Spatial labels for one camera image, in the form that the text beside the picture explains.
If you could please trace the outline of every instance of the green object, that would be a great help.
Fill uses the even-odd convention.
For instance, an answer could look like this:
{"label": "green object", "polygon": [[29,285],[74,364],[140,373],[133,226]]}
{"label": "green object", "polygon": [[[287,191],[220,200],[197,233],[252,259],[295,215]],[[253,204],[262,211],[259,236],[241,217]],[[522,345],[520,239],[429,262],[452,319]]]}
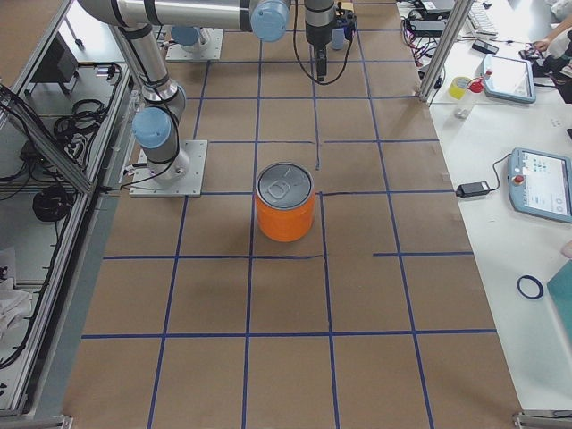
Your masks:
{"label": "green object", "polygon": [[548,291],[572,341],[572,261],[566,262],[548,281]]}

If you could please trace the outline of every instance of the transparent container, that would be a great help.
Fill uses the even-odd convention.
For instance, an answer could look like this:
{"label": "transparent container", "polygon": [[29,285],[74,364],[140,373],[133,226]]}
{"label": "transparent container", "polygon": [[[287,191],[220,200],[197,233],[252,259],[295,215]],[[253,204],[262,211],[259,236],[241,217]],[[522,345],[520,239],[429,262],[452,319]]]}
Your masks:
{"label": "transparent container", "polygon": [[487,70],[484,76],[480,76],[468,82],[467,90],[463,97],[455,105],[455,117],[459,119],[466,119],[473,108],[478,103],[479,99],[482,97],[484,91],[483,81],[489,79],[492,71]]}

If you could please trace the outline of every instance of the power adapter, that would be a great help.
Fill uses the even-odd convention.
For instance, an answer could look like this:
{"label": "power adapter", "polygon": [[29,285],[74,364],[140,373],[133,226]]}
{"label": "power adapter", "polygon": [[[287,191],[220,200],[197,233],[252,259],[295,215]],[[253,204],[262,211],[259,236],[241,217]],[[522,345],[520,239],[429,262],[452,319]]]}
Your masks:
{"label": "power adapter", "polygon": [[487,195],[492,189],[486,181],[475,181],[458,185],[455,195],[460,198],[479,197]]}

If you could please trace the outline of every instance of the white cloth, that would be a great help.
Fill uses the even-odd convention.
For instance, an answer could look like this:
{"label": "white cloth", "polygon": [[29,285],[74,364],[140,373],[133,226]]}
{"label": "white cloth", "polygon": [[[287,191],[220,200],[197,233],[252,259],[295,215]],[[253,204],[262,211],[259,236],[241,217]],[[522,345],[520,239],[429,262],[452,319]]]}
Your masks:
{"label": "white cloth", "polygon": [[32,294],[24,290],[0,290],[0,337],[16,327],[32,311]]}

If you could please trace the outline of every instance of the keyboard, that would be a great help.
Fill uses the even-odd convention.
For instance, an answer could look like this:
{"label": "keyboard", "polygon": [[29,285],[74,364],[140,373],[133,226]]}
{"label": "keyboard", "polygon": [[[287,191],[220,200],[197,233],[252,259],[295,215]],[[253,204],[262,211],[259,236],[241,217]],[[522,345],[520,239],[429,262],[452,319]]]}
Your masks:
{"label": "keyboard", "polygon": [[471,10],[467,16],[468,26],[478,38],[497,38],[499,31],[489,20],[483,5],[479,2],[473,2]]}

